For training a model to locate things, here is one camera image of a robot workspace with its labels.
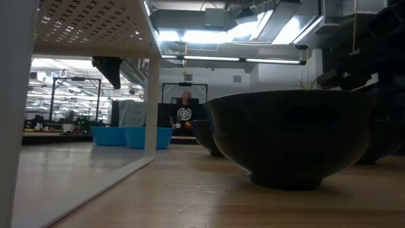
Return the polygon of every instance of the white wall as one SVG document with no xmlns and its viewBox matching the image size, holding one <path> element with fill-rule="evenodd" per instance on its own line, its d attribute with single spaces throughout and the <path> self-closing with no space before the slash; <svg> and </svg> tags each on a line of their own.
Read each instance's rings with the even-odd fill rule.
<svg viewBox="0 0 405 228">
<path fill-rule="evenodd" d="M 301 78 L 307 82 L 312 82 L 322 74 L 322 50 L 315 49 L 307 65 L 277 65 L 258 64 L 251 72 L 250 90 L 274 91 L 284 89 L 300 89 L 294 84 L 294 80 Z"/>
<path fill-rule="evenodd" d="M 184 82 L 183 68 L 171 68 L 169 70 L 160 69 L 159 80 L 159 102 L 161 102 L 161 87 L 164 82 L 179 83 Z M 193 84 L 208 84 L 208 99 L 217 98 L 231 94 L 249 92 L 250 74 L 245 73 L 244 69 L 224 69 L 216 68 L 213 71 L 209 68 L 188 68 L 187 73 L 193 74 Z M 234 75 L 242 76 L 241 83 L 234 83 Z M 171 98 L 180 98 L 183 91 L 190 91 L 193 98 L 199 98 L 200 103 L 206 101 L 205 94 L 197 87 L 180 87 L 174 85 L 164 96 L 164 103 L 170 103 Z"/>
</svg>

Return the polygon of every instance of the perforated shelf top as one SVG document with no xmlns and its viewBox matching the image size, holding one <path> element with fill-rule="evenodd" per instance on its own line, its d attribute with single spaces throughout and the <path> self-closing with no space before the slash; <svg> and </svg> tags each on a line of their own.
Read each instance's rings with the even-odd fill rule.
<svg viewBox="0 0 405 228">
<path fill-rule="evenodd" d="M 147 58 L 156 48 L 141 0 L 40 0 L 35 54 Z"/>
</svg>

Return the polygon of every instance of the desk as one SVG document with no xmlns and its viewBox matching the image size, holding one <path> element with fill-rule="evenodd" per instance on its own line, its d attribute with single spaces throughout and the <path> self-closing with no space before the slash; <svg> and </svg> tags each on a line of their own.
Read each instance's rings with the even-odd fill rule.
<svg viewBox="0 0 405 228">
<path fill-rule="evenodd" d="M 249 183 L 200 146 L 170 145 L 156 160 L 53 227 L 404 227 L 405 157 L 350 167 L 319 190 Z"/>
</svg>

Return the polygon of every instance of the blue bin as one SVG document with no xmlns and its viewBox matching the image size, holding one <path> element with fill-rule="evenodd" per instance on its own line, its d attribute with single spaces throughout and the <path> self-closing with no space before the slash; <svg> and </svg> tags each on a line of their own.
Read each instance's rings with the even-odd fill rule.
<svg viewBox="0 0 405 228">
<path fill-rule="evenodd" d="M 98 146 L 126 146 L 125 129 L 122 127 L 91 127 L 93 142 Z"/>
<path fill-rule="evenodd" d="M 171 128 L 158 127 L 157 149 L 166 149 L 169 146 L 172 132 Z M 129 148 L 145 148 L 145 127 L 126 127 L 125 136 Z"/>
</svg>

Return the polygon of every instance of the black metal frame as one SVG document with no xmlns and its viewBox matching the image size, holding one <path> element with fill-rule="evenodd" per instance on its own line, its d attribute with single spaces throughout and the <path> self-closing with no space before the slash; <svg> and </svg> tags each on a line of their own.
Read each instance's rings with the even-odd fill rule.
<svg viewBox="0 0 405 228">
<path fill-rule="evenodd" d="M 98 88 L 98 94 L 97 94 L 97 108 L 96 108 L 96 122 L 98 121 L 99 118 L 99 104 L 100 104 L 100 92 L 101 92 L 101 79 L 85 79 L 85 78 L 66 78 L 66 77 L 55 77 L 53 78 L 53 84 L 52 84 L 52 96 L 51 96 L 51 108 L 49 110 L 49 121 L 52 121 L 52 112 L 53 112 L 53 102 L 55 99 L 55 90 L 59 87 L 59 86 L 55 86 L 56 85 L 56 81 L 57 80 L 62 80 L 61 84 L 66 81 L 67 79 L 70 79 L 72 81 L 85 81 L 85 80 L 96 80 L 99 82 L 99 88 Z"/>
<path fill-rule="evenodd" d="M 193 83 L 188 83 L 188 82 L 179 82 L 179 83 L 170 83 L 170 82 L 164 82 L 162 83 L 162 103 L 163 103 L 163 97 L 165 96 L 164 89 L 165 85 L 178 85 L 178 86 L 183 86 L 183 87 L 191 87 L 191 86 L 205 86 L 205 102 L 208 101 L 208 84 L 193 84 Z"/>
</svg>

